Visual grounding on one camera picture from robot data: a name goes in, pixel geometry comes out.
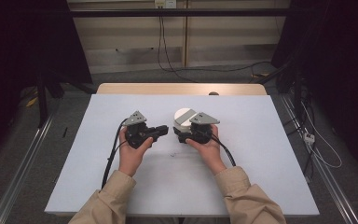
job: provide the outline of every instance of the sleeve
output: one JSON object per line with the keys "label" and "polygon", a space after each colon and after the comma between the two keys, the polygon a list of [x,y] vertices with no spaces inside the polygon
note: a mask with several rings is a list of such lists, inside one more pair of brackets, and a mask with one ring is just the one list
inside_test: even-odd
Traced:
{"label": "sleeve", "polygon": [[95,191],[69,223],[124,224],[127,201],[135,184],[130,176],[114,171],[103,189]]}
{"label": "sleeve", "polygon": [[226,169],[214,178],[223,194],[231,224],[286,223],[280,206],[260,187],[251,186],[240,166]]}

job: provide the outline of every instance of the white circular object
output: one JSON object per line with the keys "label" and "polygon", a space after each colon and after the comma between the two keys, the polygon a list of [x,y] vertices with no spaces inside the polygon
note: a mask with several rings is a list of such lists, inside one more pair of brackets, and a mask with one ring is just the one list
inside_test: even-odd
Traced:
{"label": "white circular object", "polygon": [[182,133],[189,133],[191,122],[190,120],[197,115],[197,112],[190,108],[178,109],[173,117],[173,124]]}

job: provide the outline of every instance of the hand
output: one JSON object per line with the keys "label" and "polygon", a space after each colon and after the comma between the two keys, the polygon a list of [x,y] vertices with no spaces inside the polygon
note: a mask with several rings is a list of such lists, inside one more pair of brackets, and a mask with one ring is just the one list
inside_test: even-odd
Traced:
{"label": "hand", "polygon": [[[212,133],[218,138],[217,127],[211,124]],[[220,145],[214,140],[209,140],[206,144],[200,144],[192,139],[187,138],[186,143],[195,148],[201,155],[204,162],[207,164],[213,175],[217,175],[221,171],[227,169],[220,157]]]}
{"label": "hand", "polygon": [[152,147],[153,138],[147,138],[137,149],[130,147],[127,143],[125,133],[127,127],[123,128],[120,131],[120,163],[118,170],[123,172],[126,175],[133,177],[136,173],[136,170],[142,163],[145,152]]}

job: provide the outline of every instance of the white table surface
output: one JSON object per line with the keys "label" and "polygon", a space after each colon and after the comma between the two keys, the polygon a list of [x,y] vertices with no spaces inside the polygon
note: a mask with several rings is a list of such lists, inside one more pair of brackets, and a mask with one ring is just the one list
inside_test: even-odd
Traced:
{"label": "white table surface", "polygon": [[[75,142],[46,207],[56,215],[76,213],[101,187],[119,123],[139,110],[148,127],[170,130],[153,144],[134,179],[128,216],[227,216],[213,175],[198,152],[173,132],[176,110],[189,107],[220,120],[219,137],[251,183],[258,184],[286,216],[319,211],[269,96],[112,95],[91,97]],[[231,164],[221,150],[227,167]],[[118,168],[117,153],[111,173]]]}

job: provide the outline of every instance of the person's left hand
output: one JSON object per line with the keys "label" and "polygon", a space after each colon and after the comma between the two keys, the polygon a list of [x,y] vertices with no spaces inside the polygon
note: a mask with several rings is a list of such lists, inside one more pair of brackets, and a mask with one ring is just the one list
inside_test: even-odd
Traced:
{"label": "person's left hand", "polygon": [[147,138],[137,149],[131,147],[126,140],[125,132],[127,127],[121,129],[120,139],[120,163],[118,170],[126,175],[133,177],[136,170],[142,163],[145,152],[152,146],[153,138]]}

